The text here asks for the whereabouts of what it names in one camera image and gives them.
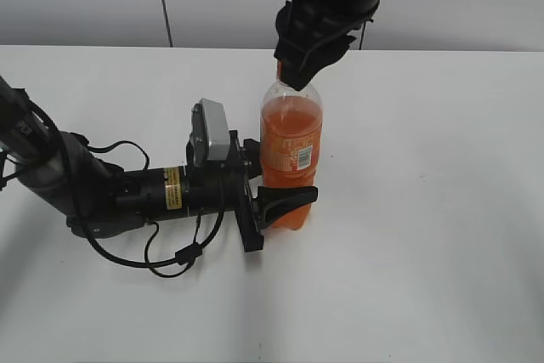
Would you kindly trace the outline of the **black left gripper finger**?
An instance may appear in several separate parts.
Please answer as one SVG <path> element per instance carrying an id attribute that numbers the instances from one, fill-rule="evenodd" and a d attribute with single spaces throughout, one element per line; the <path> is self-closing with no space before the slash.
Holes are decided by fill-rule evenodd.
<path id="1" fill-rule="evenodd" d="M 304 186 L 296 188 L 270 188 L 259 186 L 253 199 L 256 206 L 258 228 L 265 230 L 280 218 L 308 206 L 318 199 L 318 188 Z"/>
<path id="2" fill-rule="evenodd" d="M 255 179 L 261 176 L 263 170 L 260 162 L 260 142 L 255 139 L 245 139 L 242 150 L 248 178 Z"/>

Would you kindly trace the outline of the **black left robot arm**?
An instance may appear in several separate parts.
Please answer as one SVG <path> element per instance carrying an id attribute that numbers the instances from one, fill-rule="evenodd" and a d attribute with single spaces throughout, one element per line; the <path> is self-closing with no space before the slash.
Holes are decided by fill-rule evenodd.
<path id="1" fill-rule="evenodd" d="M 191 126 L 184 165 L 127 171 L 103 161 L 81 134 L 55 132 L 24 89 L 1 86 L 2 154 L 14 158 L 14 178 L 63 213 L 75 235 L 106 239 L 150 222 L 231 212 L 245 251 L 254 252 L 264 229 L 316 201 L 314 186 L 252 191 L 260 144 L 239 140 L 219 102 L 196 103 Z"/>

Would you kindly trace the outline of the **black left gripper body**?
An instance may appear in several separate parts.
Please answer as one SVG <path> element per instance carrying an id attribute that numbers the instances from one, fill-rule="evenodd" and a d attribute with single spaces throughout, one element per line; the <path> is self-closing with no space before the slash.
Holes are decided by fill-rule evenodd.
<path id="1" fill-rule="evenodd" d="M 235 214 L 243 249 L 256 252 L 264 248 L 264 236 L 260 232 L 253 204 L 252 190 L 244 163 L 243 141 L 238 132 L 231 130 L 229 153 L 223 162 L 207 162 L 203 167 L 193 163 L 190 142 L 186 145 L 184 167 L 184 204 L 190 215 L 216 213 L 218 217 L 212 231 L 201 242 L 207 247 L 215 238 L 227 212 Z"/>

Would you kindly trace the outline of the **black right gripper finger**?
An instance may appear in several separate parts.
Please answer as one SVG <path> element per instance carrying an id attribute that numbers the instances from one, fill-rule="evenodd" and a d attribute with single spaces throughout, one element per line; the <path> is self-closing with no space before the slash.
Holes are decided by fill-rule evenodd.
<path id="1" fill-rule="evenodd" d="M 276 31 L 278 42 L 274 57 L 282 62 L 281 82 L 292 87 L 292 81 L 306 63 L 309 54 L 320 47 L 323 32 L 294 31 L 282 26 L 277 26 Z"/>
<path id="2" fill-rule="evenodd" d="M 355 40 L 356 37 L 344 34 L 312 51 L 306 63 L 292 81 L 292 87 L 297 91 L 301 91 L 319 71 L 337 63 L 348 52 L 352 42 Z"/>

